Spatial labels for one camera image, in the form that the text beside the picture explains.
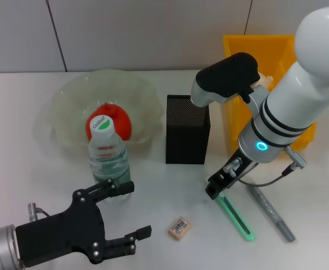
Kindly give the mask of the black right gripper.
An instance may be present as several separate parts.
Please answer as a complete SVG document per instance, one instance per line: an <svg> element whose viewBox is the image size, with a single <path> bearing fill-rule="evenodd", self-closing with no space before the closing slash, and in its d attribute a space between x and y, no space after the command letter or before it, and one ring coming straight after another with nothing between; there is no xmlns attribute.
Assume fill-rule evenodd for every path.
<svg viewBox="0 0 329 270"><path fill-rule="evenodd" d="M208 179L208 185L205 191L212 200L215 200L223 190L230 188L240 177L244 176L256 164L243 154L239 148L229 158L225 165L230 165L234 161L239 161L240 163L232 168L232 174L230 172L225 172L223 167Z"/></svg>

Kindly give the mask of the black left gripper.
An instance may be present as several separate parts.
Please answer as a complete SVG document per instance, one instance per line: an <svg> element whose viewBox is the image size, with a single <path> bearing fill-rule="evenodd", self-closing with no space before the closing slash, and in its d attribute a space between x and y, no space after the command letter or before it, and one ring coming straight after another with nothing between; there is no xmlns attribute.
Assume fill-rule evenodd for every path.
<svg viewBox="0 0 329 270"><path fill-rule="evenodd" d="M20 259L26 267L65 256L82 253L92 264L134 255L136 241L151 237L145 226L122 238L105 240L104 222L96 203L134 191L134 182L115 184L112 179L73 193L70 206L62 213L16 227Z"/></svg>

